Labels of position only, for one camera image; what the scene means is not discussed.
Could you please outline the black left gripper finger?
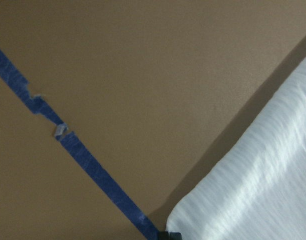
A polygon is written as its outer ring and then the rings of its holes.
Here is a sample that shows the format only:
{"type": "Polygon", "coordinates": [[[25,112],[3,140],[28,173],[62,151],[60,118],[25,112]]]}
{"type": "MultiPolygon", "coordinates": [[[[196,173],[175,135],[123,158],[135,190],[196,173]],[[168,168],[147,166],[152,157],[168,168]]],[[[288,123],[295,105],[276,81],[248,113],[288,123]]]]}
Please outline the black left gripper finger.
{"type": "Polygon", "coordinates": [[[182,240],[179,232],[161,231],[158,233],[158,240],[182,240]]]}

